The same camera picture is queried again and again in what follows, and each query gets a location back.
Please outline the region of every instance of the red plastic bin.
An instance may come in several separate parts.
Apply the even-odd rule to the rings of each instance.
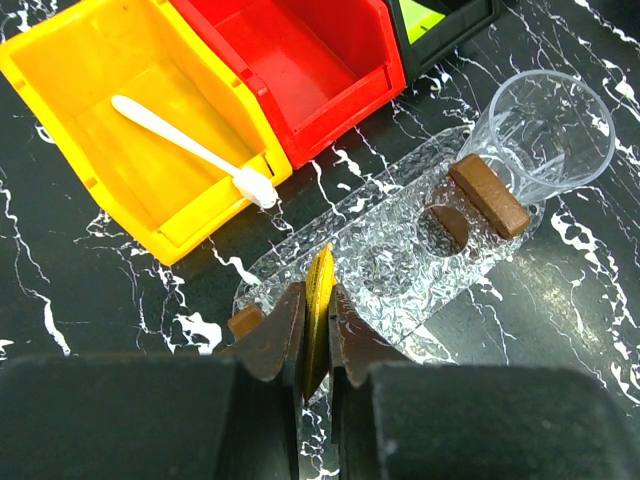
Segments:
[[[300,168],[406,86],[382,0],[171,0]]]

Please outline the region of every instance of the black plastic bin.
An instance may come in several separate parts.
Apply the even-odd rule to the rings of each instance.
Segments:
[[[493,23],[502,11],[501,0],[414,0],[446,15],[413,45],[400,8],[400,0],[385,0],[400,47],[407,83],[429,70],[462,42]]]

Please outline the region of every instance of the clear plastic cup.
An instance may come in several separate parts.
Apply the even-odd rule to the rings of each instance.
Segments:
[[[596,179],[615,149],[611,113],[584,83],[551,70],[507,80],[458,158],[477,153],[530,205]]]

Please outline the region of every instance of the yellow plastic bin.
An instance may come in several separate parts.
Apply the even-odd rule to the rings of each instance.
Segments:
[[[0,46],[0,70],[98,205],[164,264],[249,202],[230,176],[120,115],[113,95],[274,185],[291,175],[251,91],[166,0],[83,0]]]

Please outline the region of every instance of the black marble surface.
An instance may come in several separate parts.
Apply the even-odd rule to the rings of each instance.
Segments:
[[[0,39],[70,3],[0,0]],[[640,439],[635,5],[506,3],[494,26],[335,147],[363,173],[379,173],[430,135],[472,123],[498,85],[522,70],[563,71],[599,93],[617,128],[611,167],[592,185],[548,201],[533,240],[425,322],[433,349],[424,360],[579,369],[606,386]],[[277,222],[250,207],[189,257],[163,267],[99,210],[4,79],[0,98],[0,365],[35,353],[208,353],[228,344],[224,324],[240,277],[223,263],[238,257],[249,267],[285,238]],[[338,184],[363,181],[338,160],[332,149],[316,158],[334,202],[348,193]],[[307,166],[279,188],[295,229],[329,209],[317,180]],[[305,478],[337,478],[326,414],[326,400],[305,412]]]

